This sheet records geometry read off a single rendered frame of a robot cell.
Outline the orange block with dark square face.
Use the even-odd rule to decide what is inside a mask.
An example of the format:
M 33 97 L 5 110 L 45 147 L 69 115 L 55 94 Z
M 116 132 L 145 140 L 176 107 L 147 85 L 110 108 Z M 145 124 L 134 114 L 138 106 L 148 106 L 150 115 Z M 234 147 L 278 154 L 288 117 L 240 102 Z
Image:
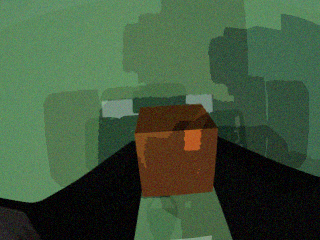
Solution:
M 140 108 L 135 139 L 141 195 L 212 192 L 219 127 L 201 104 Z

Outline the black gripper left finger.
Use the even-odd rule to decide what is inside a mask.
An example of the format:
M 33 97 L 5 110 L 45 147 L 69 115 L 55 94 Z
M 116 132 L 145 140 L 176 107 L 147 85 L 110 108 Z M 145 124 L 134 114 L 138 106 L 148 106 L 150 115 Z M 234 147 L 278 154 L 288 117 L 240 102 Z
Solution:
M 140 196 L 132 140 L 47 199 L 0 199 L 0 240 L 135 240 Z

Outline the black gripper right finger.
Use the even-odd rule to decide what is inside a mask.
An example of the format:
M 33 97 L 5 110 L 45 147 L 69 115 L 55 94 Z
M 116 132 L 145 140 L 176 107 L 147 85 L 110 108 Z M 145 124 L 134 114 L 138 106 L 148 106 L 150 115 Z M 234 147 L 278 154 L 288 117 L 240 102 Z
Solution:
M 320 176 L 217 136 L 213 188 L 232 240 L 320 240 Z

